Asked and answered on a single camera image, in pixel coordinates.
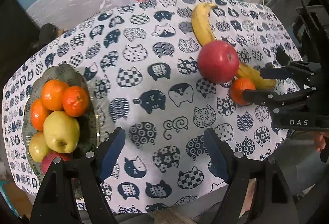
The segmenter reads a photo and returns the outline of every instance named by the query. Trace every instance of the yellow apple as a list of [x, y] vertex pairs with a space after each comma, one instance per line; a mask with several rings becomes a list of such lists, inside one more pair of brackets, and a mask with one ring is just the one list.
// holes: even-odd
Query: yellow apple
[[50, 152], [43, 132], [33, 135], [29, 144], [29, 152], [35, 162], [41, 162], [43, 157]]
[[78, 121], [64, 111], [54, 111], [43, 123], [43, 133], [50, 149], [58, 153], [72, 153], [80, 137]]

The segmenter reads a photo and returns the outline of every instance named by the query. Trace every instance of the tangerine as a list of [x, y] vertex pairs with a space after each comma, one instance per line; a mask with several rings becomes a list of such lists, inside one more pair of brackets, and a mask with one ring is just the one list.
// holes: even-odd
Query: tangerine
[[42, 103], [42, 99], [36, 99], [31, 106], [31, 123], [32, 126], [39, 131], [43, 131], [43, 123], [47, 116], [51, 113], [44, 104]]
[[254, 83], [252, 83], [249, 78], [238, 78], [233, 81], [230, 87], [230, 96], [232, 100], [240, 106], [249, 104], [242, 97], [242, 92], [246, 89], [256, 89]]
[[68, 84], [57, 79], [49, 80], [42, 89], [42, 102], [49, 110], [63, 110], [63, 93]]
[[64, 111], [73, 117], [78, 117], [86, 113], [89, 106], [89, 98], [86, 91], [79, 87], [69, 87], [63, 94]]

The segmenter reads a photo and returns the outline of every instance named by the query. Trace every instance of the glass plate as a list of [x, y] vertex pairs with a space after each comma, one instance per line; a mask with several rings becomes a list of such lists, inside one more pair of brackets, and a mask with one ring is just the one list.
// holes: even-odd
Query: glass plate
[[[29, 144], [30, 140], [37, 130], [32, 126], [30, 119], [30, 111], [32, 103], [41, 97], [41, 91], [43, 85], [51, 80], [58, 79], [60, 81], [66, 82], [69, 86], [80, 86], [87, 93], [89, 93], [89, 108], [87, 112], [80, 117], [77, 117], [77, 120], [80, 125], [80, 138], [77, 145], [77, 148], [72, 153], [73, 159], [80, 158], [88, 151], [94, 151], [99, 144], [99, 123], [98, 123], [98, 115], [96, 114], [93, 107], [93, 96], [92, 93], [88, 89], [88, 85], [84, 77], [76, 72], [70, 65], [62, 64], [59, 66], [52, 66], [48, 68], [42, 77], [37, 79], [32, 86], [32, 93], [29, 99], [26, 101], [24, 107], [24, 117], [23, 117], [23, 127], [22, 127], [22, 137], [23, 142], [26, 147], [27, 160], [30, 163], [35, 175], [39, 180], [39, 184], [41, 184], [44, 174], [41, 170], [41, 163], [37, 163], [33, 161], [30, 151]], [[82, 192], [80, 188], [80, 184], [78, 180], [73, 182], [74, 192], [76, 199], [82, 198]]]

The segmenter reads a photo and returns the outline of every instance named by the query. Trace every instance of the table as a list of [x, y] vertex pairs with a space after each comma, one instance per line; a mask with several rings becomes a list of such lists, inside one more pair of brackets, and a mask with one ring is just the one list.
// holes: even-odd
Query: table
[[[265, 159], [287, 136], [271, 127], [266, 107], [236, 105], [230, 83], [202, 78], [201, 49], [191, 27], [200, 2], [215, 2], [209, 22], [217, 39], [230, 43], [241, 61], [260, 69], [280, 66], [277, 47], [301, 57], [287, 31], [266, 6], [234, 0], [152, 0], [99, 13], [33, 55], [3, 91], [3, 134], [18, 187], [36, 195], [39, 182], [26, 159], [23, 111], [31, 86], [52, 65], [68, 63], [93, 90], [101, 136], [126, 131], [105, 197], [116, 213], [146, 212], [187, 203], [225, 185], [203, 144], [213, 127], [234, 151]], [[278, 93], [298, 90], [279, 80]], [[83, 200], [78, 207], [85, 210]]]

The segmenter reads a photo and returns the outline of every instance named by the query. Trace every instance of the metal bolt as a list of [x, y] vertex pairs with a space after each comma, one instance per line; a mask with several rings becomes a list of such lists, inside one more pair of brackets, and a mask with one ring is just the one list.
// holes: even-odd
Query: metal bolt
[[53, 160], [53, 162], [55, 164], [59, 163], [60, 162], [60, 157], [55, 157], [54, 160]]
[[268, 157], [268, 162], [271, 163], [271, 164], [274, 164], [274, 163], [275, 163], [275, 159], [274, 159], [274, 157], [269, 156], [269, 157]]
[[243, 156], [243, 154], [240, 153], [240, 152], [235, 152], [235, 153], [234, 153], [234, 156], [235, 156], [236, 158], [241, 158], [241, 157]]
[[86, 153], [86, 157], [87, 157], [87, 158], [92, 158], [94, 155], [95, 155], [94, 152], [87, 152], [87, 153]]

